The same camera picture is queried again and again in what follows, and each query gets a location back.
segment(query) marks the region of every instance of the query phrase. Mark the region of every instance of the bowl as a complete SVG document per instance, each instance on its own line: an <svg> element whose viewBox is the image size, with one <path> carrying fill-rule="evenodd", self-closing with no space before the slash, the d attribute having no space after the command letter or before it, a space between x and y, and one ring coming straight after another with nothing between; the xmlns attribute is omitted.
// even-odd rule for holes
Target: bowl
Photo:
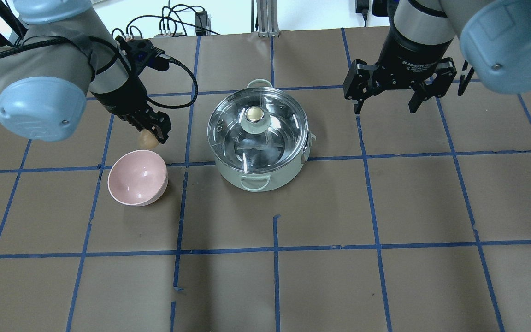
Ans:
<svg viewBox="0 0 531 332"><path fill-rule="evenodd" d="M119 203L145 206L165 192L169 176L160 155L137 150L120 157L110 170L108 190Z"/></svg>

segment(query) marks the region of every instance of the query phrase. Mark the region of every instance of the white wall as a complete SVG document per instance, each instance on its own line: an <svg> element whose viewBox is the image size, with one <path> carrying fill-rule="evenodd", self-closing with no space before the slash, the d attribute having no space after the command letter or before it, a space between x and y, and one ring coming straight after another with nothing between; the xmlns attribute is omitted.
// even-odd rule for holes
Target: white wall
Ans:
<svg viewBox="0 0 531 332"><path fill-rule="evenodd" d="M94 4L99 17L108 30L126 27L126 24L139 15L160 15L161 7L167 0L106 0ZM204 6L211 16L212 29L220 34L246 33L251 30L251 0L171 0L175 4ZM194 23L191 11L179 13L182 20ZM141 28L145 37L159 33L159 19L142 18L134 23ZM362 16L355 13L355 0L278 0L278 25L280 30L315 30L329 28L362 27ZM388 19L370 15L368 25L388 25ZM0 18L0 32L4 36L11 33ZM190 35L194 28L188 27Z"/></svg>

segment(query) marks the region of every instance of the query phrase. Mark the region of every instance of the light blue joint cap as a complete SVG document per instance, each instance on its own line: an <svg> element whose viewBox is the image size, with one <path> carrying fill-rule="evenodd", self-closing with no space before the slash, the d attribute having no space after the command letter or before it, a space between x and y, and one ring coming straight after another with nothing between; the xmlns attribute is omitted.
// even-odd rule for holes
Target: light blue joint cap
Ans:
<svg viewBox="0 0 531 332"><path fill-rule="evenodd" d="M24 78L0 94L0 122L25 138L61 141L75 132L86 103L83 91L67 80Z"/></svg>
<svg viewBox="0 0 531 332"><path fill-rule="evenodd" d="M531 0L496 0L485 6L464 26L460 48L490 90L531 90Z"/></svg>
<svg viewBox="0 0 531 332"><path fill-rule="evenodd" d="M62 21L91 8L91 0L15 0L13 4L28 24Z"/></svg>

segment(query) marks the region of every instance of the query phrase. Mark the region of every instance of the pot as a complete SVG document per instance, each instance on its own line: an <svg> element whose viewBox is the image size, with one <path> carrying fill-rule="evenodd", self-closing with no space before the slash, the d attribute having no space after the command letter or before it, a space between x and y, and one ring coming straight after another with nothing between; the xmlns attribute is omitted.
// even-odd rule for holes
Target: pot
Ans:
<svg viewBox="0 0 531 332"><path fill-rule="evenodd" d="M255 87L258 83L268 86ZM299 103L267 80L254 80L226 97L208 121L219 172L246 191L277 189L295 178L314 139Z"/></svg>

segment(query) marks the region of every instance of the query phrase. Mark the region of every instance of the pot lid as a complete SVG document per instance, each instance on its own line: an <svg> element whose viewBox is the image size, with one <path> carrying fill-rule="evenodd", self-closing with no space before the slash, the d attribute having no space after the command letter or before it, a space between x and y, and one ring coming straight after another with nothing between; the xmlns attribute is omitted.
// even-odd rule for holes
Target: pot lid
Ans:
<svg viewBox="0 0 531 332"><path fill-rule="evenodd" d="M224 164L244 173L272 172L302 152L304 110L274 88L248 88L221 101L208 122L208 142Z"/></svg>

